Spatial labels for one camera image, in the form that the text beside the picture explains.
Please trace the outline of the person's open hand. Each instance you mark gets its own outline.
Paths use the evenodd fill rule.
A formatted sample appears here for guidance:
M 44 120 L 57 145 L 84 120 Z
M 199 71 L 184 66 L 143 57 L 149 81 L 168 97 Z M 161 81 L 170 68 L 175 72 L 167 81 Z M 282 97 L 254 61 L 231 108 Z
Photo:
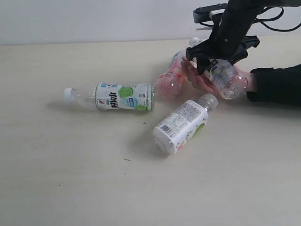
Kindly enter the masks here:
M 192 86 L 196 89 L 200 89 L 206 93 L 213 94 L 215 96 L 219 95 L 219 91 L 216 86 L 203 74 L 199 74 L 197 69 L 187 60 L 186 57 L 182 58 L 181 61 L 182 72 L 187 77 L 188 81 L 192 83 Z M 240 70 L 237 66 L 234 68 L 244 77 L 247 78 L 246 92 L 255 92 L 256 79 L 255 74 L 250 72 L 245 72 Z

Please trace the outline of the black sleeved forearm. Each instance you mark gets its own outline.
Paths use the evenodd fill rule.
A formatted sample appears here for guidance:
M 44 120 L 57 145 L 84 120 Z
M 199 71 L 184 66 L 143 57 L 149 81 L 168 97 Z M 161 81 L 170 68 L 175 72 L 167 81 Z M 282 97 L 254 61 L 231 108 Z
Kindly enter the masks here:
M 301 66 L 288 68 L 257 68 L 253 87 L 247 92 L 251 102 L 301 105 Z

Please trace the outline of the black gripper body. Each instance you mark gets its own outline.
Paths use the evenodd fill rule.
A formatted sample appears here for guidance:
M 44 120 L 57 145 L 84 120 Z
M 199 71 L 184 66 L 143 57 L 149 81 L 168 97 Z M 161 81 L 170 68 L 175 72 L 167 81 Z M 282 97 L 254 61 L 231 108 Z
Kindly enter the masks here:
M 228 47 L 240 42 L 249 31 L 255 18 L 261 11 L 261 5 L 256 0 L 229 0 L 218 27 L 210 35 L 212 41 L 210 57 L 226 59 Z

